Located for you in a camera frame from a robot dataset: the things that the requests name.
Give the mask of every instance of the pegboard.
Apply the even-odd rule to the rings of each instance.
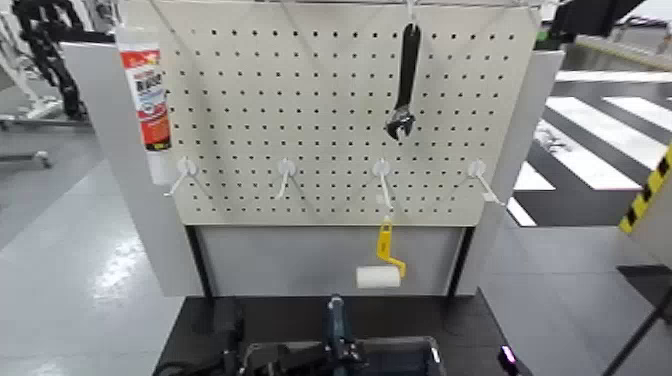
[[[475,225],[534,43],[524,7],[419,6],[409,138],[384,124],[398,87],[403,5],[130,3],[159,30],[176,157],[201,168],[175,194],[185,224]],[[283,158],[297,168],[276,199]],[[394,209],[372,167],[391,165]]]

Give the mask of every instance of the white roller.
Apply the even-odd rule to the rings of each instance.
[[[357,288],[380,289],[401,286],[399,268],[394,265],[360,266],[357,268]]]

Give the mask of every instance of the lint roller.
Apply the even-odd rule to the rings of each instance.
[[[360,289],[386,288],[401,286],[406,276],[406,263],[390,256],[392,241],[392,220],[385,216],[376,244],[376,255],[391,265],[360,266],[357,268],[357,287]]]

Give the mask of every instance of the white hook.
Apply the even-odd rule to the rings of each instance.
[[[296,174],[296,165],[287,158],[283,158],[278,162],[278,172],[282,174],[282,185],[280,185],[280,192],[275,196],[276,200],[281,199],[285,195],[285,187],[287,186],[287,179]]]
[[[182,184],[184,179],[186,179],[187,177],[194,179],[196,184],[198,184],[199,188],[201,188],[201,190],[205,192],[205,188],[203,188],[201,182],[198,181],[198,179],[196,179],[196,175],[198,175],[198,167],[189,158],[187,158],[186,156],[180,158],[177,161],[177,170],[180,172],[180,177],[177,178],[175,183],[173,183],[173,186],[170,188],[170,191],[163,194],[164,196],[170,197],[173,194],[175,194],[177,188],[180,186],[180,184]]]
[[[415,10],[413,9],[416,2],[417,0],[406,0],[406,10],[408,10],[408,19],[409,22],[412,23],[413,25],[418,24],[418,19],[415,18]]]
[[[483,199],[486,202],[494,202],[497,205],[501,206],[506,206],[505,203],[499,200],[497,198],[497,195],[495,192],[493,192],[492,188],[490,187],[490,184],[488,184],[487,181],[485,181],[485,178],[483,178],[483,174],[485,173],[485,162],[483,162],[480,159],[477,159],[469,164],[469,168],[467,169],[467,176],[471,179],[478,179],[478,181],[481,183],[483,186],[483,189],[485,189],[486,192],[483,193]]]
[[[390,201],[390,193],[387,191],[387,182],[385,181],[385,176],[387,176],[389,173],[390,173],[390,164],[383,158],[380,158],[373,165],[373,175],[380,177],[380,186],[383,189],[383,198],[385,200],[385,205],[389,209],[393,209],[392,202]]]

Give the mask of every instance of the gray panel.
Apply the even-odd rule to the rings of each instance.
[[[520,165],[527,156],[534,129],[541,118],[546,98],[551,93],[555,74],[564,56],[564,52],[561,51],[535,51],[530,58],[523,86],[518,95],[518,102],[511,118],[511,125],[492,177],[492,189],[504,202],[513,193],[513,185],[518,177]],[[493,204],[485,205],[483,208],[481,221],[476,226],[464,272],[457,288],[458,295],[476,293],[483,274],[483,267],[494,245],[497,229],[502,223],[505,212],[503,207]]]
[[[631,238],[656,260],[672,268],[672,247],[668,234],[672,217],[672,183],[665,182],[653,200],[644,217],[635,224]]]
[[[392,255],[407,263],[398,289],[358,290],[357,266],[383,265],[372,227],[200,227],[215,294],[443,295],[461,228],[392,231]]]
[[[63,44],[68,69],[89,110],[140,239],[165,295],[201,294],[173,200],[152,183],[119,51],[114,45]]]

